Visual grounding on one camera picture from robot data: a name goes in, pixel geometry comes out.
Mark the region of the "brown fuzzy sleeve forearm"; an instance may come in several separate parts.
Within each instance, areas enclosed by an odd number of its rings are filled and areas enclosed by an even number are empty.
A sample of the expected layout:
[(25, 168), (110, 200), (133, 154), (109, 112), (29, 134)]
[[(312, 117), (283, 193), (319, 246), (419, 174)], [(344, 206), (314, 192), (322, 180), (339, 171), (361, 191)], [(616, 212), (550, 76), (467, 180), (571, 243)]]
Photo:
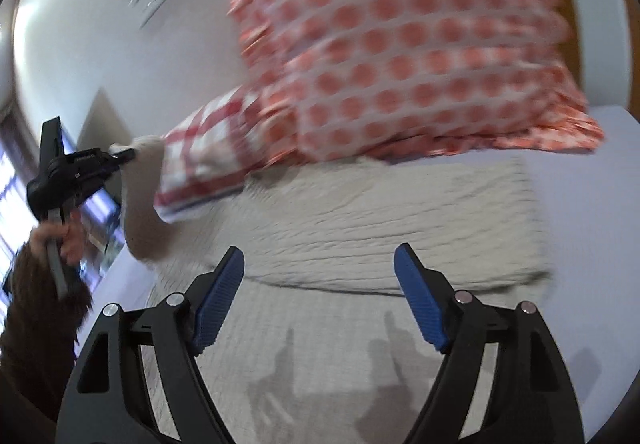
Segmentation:
[(52, 443), (91, 292), (80, 280), (59, 298), (48, 264), (28, 245), (17, 253), (10, 284), (1, 334), (1, 441)]

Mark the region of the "person's left hand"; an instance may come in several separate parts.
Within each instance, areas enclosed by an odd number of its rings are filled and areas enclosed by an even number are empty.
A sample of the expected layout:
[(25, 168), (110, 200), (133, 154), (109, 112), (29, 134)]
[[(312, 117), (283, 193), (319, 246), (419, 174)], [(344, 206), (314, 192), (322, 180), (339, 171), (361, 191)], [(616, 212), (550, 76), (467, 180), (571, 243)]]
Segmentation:
[(48, 265), (47, 243), (60, 245), (58, 253), (68, 265), (78, 264), (85, 254), (87, 235), (81, 223), (79, 210), (70, 212), (64, 224), (43, 221), (34, 227), (29, 235), (29, 249), (34, 257), (44, 266)]

